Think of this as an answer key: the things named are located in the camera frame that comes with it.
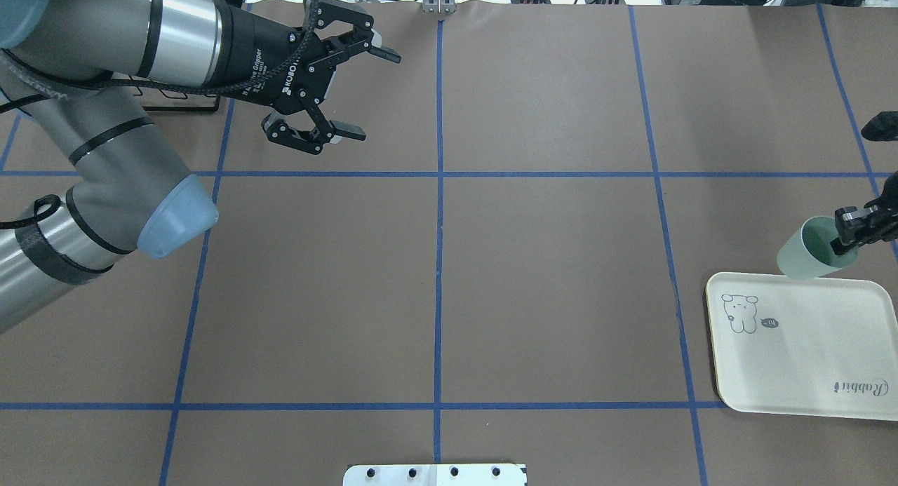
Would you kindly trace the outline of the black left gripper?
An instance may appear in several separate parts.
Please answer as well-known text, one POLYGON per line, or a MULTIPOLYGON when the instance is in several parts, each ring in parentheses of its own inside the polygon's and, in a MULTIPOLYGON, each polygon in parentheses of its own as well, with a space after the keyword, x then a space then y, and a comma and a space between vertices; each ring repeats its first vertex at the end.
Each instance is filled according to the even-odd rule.
MULTIPOLYGON (((212 87, 233 86, 247 80, 258 80, 274 71, 294 54, 304 38, 300 28, 290 28, 275 20, 262 18, 233 6, 218 6, 222 17, 222 43, 215 69, 210 77, 212 87)), ((373 16, 360 4, 339 0, 318 0, 311 12, 311 41, 298 61, 284 65, 269 80, 226 92, 229 98, 272 108, 261 121, 267 141, 302 153, 318 156, 324 145, 342 139, 365 141, 362 128, 341 121, 331 121, 321 112, 333 83, 336 67, 361 53, 369 53, 391 63, 400 64, 401 56, 382 45, 382 37, 373 26, 373 16), (334 22, 351 26, 337 36, 321 39, 317 30, 334 22), (291 127, 286 116, 306 112, 312 129, 291 127)))

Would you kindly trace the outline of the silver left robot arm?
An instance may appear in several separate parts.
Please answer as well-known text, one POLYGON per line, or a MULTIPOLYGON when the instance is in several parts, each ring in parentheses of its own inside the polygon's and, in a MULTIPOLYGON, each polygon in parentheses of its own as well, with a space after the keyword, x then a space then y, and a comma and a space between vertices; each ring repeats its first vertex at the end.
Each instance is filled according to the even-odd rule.
POLYGON ((2 224, 3 332, 128 253, 160 259, 216 224, 215 202, 135 88, 267 107, 267 140, 306 154, 366 138, 320 105, 350 58, 401 61, 372 15, 304 0, 293 28, 244 1, 2 0, 2 112, 37 122, 81 176, 2 224))

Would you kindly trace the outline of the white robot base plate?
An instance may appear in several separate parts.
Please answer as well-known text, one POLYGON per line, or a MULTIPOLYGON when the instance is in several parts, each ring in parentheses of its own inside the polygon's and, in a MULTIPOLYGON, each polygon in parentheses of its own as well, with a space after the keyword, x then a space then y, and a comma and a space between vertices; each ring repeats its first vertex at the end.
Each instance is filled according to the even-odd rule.
POLYGON ((368 464, 347 468, 343 485, 527 485, 525 464, 368 464))

